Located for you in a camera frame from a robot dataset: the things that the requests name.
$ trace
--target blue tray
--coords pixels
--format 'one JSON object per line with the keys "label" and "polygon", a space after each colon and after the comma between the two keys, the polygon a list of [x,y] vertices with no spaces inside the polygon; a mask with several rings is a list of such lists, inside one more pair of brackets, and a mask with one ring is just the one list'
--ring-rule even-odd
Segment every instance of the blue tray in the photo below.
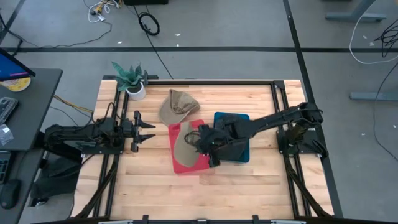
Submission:
{"label": "blue tray", "polygon": [[[236,114],[236,113],[224,113],[224,112],[216,112],[214,114],[214,123],[213,123],[213,128],[216,125],[216,120],[218,120],[221,116],[223,116],[224,114]],[[247,114],[236,114],[239,115],[240,117],[242,117],[243,119],[250,119],[249,115]],[[233,162],[249,162],[250,160],[250,144],[248,141],[248,144],[246,146],[246,148],[244,149],[241,157],[238,160],[235,160]]]}

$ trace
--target wooden table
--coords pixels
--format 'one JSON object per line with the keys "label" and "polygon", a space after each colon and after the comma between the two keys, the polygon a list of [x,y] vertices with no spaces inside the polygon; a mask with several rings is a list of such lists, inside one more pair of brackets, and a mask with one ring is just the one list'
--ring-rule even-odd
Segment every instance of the wooden table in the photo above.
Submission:
{"label": "wooden table", "polygon": [[[305,101],[300,80],[285,80],[285,87],[290,106]],[[251,119],[275,113],[271,88],[262,85],[146,86],[144,100],[129,101],[127,117],[132,119],[134,111],[139,110],[144,122],[156,126],[155,129],[143,129],[141,133],[156,134],[156,137],[144,142],[137,154],[130,151],[132,140],[126,141],[119,160],[111,219],[140,220],[143,215],[149,215],[151,220],[242,220],[251,219],[255,214],[260,219],[293,218],[276,129],[258,133],[251,139],[247,164],[222,162],[221,166],[200,174],[174,174],[167,127],[159,121],[157,114],[170,88],[186,91],[201,105],[200,111],[187,116],[185,121],[202,119],[212,125],[216,111],[246,113]],[[101,82],[95,118],[104,116],[115,91],[116,81]],[[302,154],[300,158],[308,190],[327,212],[333,213],[320,159],[314,154]],[[81,169],[72,215],[82,210],[96,190],[102,160],[102,155],[95,155]],[[299,192],[296,188],[300,214],[303,215]],[[104,199],[101,205],[104,211]]]}

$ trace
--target mouse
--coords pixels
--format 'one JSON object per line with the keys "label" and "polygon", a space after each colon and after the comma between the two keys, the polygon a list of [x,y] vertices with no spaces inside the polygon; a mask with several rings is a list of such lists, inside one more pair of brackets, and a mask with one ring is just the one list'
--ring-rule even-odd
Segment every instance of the mouse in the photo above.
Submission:
{"label": "mouse", "polygon": [[12,209],[18,202],[21,181],[17,179],[8,180],[2,187],[0,193],[0,205],[4,209]]}

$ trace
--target white cable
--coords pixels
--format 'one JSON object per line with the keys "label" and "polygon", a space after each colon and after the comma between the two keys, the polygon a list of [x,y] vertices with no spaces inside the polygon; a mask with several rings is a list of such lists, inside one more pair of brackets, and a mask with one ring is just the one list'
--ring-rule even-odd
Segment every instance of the white cable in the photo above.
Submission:
{"label": "white cable", "polygon": [[[101,4],[102,3],[102,1],[100,1],[99,3],[97,3],[97,4],[94,4],[94,5],[92,5],[92,6],[90,6],[90,8],[88,9],[88,22],[90,22],[90,23],[95,23],[95,22],[99,22],[99,21],[101,21],[101,19],[97,19],[97,20],[95,20],[95,21],[92,21],[91,19],[90,19],[90,17],[91,17],[91,11],[92,11],[92,9],[94,8],[94,6],[97,6],[97,5],[99,5],[99,4]],[[107,14],[109,14],[110,12],[111,12],[111,9],[109,8],[109,6],[114,6],[114,4],[112,4],[112,3],[110,3],[110,2],[107,2],[104,6],[103,6],[103,9],[105,9],[105,12],[107,13]]]}
{"label": "white cable", "polygon": [[355,34],[356,27],[358,26],[359,21],[362,19],[363,15],[365,15],[365,13],[366,13],[367,11],[368,11],[368,10],[366,10],[366,11],[362,14],[362,16],[358,19],[358,21],[356,21],[356,24],[355,24],[355,27],[354,27],[354,30],[353,30],[353,35],[351,35],[351,40],[349,41],[349,51],[351,52],[351,55],[354,57],[354,59],[355,59],[357,62],[359,62],[359,63],[361,63],[361,64],[363,64],[363,65],[373,65],[373,64],[376,64],[376,63],[386,63],[386,62],[391,62],[391,61],[397,59],[397,58],[398,58],[398,55],[397,55],[396,57],[392,58],[392,59],[385,60],[385,61],[378,61],[378,62],[362,62],[362,61],[360,61],[358,58],[355,57],[355,55],[354,55],[354,53],[353,53],[353,50],[351,49],[351,44],[353,43],[353,39],[354,39],[354,34]]}

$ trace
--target floor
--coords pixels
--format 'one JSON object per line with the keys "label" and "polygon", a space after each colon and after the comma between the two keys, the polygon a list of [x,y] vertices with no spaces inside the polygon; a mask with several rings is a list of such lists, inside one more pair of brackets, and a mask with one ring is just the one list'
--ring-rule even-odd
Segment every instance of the floor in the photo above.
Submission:
{"label": "floor", "polygon": [[[375,142],[373,102],[352,101],[348,97],[351,91],[377,91],[394,62],[356,62],[347,51],[354,24],[324,19],[326,12],[352,11],[358,3],[289,1],[313,94],[324,111],[323,130],[343,215],[398,221],[398,163]],[[11,30],[39,46],[84,42],[109,29],[107,24],[88,22],[88,10],[82,1],[65,4],[51,0],[0,0],[0,7],[6,22],[9,18],[13,22]],[[139,6],[137,10],[142,12],[145,7]],[[149,10],[161,25],[160,34],[151,37],[153,44],[173,47],[159,55],[174,78],[302,79],[283,1],[170,0],[168,5],[149,6]],[[397,11],[394,0],[376,1],[369,12],[385,13],[387,19],[360,24],[353,47],[363,52],[379,48],[379,42],[373,46],[371,42],[396,20]],[[19,53],[16,58],[28,67],[61,68],[64,73],[57,94],[88,108],[95,106],[102,76],[115,74],[111,61],[123,67],[141,64],[150,74],[169,78],[156,54],[148,52],[150,43],[135,15],[126,7],[112,7],[110,14],[104,16],[112,23],[112,31],[98,41],[41,52],[24,44],[27,53]],[[0,47],[16,44],[17,40],[7,35]],[[383,60],[381,53],[356,56],[367,62]],[[395,56],[396,53],[390,53],[387,57]],[[383,91],[397,88],[396,73],[392,73]],[[77,123],[86,122],[86,117],[56,101],[52,106],[65,110]],[[396,107],[393,102],[377,103],[376,132],[380,142],[398,155]],[[72,124],[58,111],[49,110],[42,128],[54,123]],[[54,197],[46,205],[25,209],[20,223],[64,219],[71,204],[71,195]]]}

